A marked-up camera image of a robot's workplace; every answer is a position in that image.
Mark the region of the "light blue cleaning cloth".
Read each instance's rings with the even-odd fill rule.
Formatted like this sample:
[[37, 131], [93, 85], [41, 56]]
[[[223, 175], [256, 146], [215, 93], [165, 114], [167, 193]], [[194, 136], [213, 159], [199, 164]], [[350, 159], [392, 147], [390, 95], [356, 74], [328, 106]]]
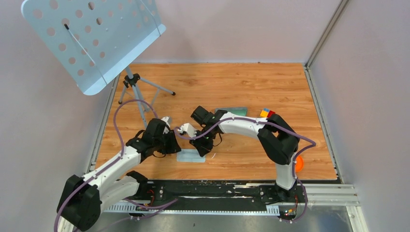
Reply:
[[204, 163], [206, 157], [201, 157], [196, 149], [182, 149], [176, 154], [177, 162]]

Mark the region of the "grey glasses case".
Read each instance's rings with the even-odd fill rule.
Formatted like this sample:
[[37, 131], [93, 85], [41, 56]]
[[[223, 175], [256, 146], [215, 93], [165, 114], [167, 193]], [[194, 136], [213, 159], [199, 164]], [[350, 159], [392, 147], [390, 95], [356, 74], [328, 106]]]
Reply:
[[232, 114], [238, 115], [238, 116], [246, 116], [248, 112], [247, 107], [223, 107], [223, 108], [216, 108], [215, 112], [218, 110], [224, 110], [227, 112], [230, 112]]

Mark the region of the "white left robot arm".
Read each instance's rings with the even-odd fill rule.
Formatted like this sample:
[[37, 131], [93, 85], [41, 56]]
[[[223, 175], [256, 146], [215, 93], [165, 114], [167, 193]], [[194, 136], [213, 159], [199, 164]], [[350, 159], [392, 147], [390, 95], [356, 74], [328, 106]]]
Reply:
[[65, 183], [57, 207], [58, 218], [64, 218], [84, 232], [99, 219], [101, 213], [120, 200], [133, 196], [137, 200], [148, 194], [147, 178], [131, 171], [155, 152], [179, 152], [170, 117], [151, 119], [108, 162], [83, 176], [72, 175]]

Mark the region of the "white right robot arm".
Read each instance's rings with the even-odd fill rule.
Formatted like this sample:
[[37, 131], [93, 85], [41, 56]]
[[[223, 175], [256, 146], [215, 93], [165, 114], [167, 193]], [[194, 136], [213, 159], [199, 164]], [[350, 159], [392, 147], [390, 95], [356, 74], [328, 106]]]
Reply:
[[273, 114], [270, 117], [252, 118], [239, 116], [226, 110], [209, 112], [198, 106], [191, 114], [201, 127], [195, 129], [190, 123], [185, 123], [178, 129], [180, 134], [187, 134], [202, 157], [208, 154], [217, 135], [239, 134], [258, 140], [266, 155], [275, 163], [276, 195], [279, 200], [288, 202], [295, 196], [296, 183], [294, 157], [298, 150], [300, 139], [284, 119]]

